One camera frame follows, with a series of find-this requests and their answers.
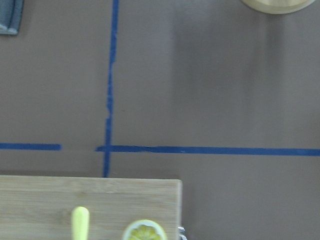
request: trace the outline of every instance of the toy lemon slice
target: toy lemon slice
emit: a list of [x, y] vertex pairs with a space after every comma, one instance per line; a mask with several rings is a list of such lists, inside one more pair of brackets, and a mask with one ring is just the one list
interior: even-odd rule
[[131, 223], [122, 240], [168, 240], [164, 229], [155, 221], [143, 219]]

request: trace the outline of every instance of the folded blue towel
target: folded blue towel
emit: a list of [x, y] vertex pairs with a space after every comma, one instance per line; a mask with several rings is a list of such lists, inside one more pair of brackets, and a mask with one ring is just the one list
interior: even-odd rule
[[24, 0], [0, 0], [0, 34], [18, 34], [23, 6]]

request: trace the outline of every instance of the horizontal blue tape strip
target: horizontal blue tape strip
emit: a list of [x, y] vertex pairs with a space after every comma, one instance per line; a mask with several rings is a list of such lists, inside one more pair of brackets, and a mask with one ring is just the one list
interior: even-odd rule
[[60, 151], [60, 144], [45, 143], [0, 143], [0, 150], [43, 150], [43, 151]]
[[[96, 152], [107, 148], [100, 146]], [[115, 153], [166, 153], [166, 154], [221, 154], [221, 155], [269, 155], [269, 156], [320, 156], [320, 149], [303, 148], [243, 148], [207, 146], [125, 146], [113, 145], [110, 152]]]

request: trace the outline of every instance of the cream-colored bowl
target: cream-colored bowl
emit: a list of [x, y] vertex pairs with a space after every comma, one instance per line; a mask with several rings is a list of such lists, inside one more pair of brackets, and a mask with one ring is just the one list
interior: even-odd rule
[[242, 0], [249, 7], [267, 14], [288, 14], [301, 10], [315, 0]]

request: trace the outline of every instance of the yellow-green handle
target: yellow-green handle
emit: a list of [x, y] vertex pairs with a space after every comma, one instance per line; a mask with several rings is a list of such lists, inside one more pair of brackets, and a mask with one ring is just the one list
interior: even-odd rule
[[87, 240], [89, 233], [90, 214], [88, 209], [78, 206], [72, 211], [72, 240]]

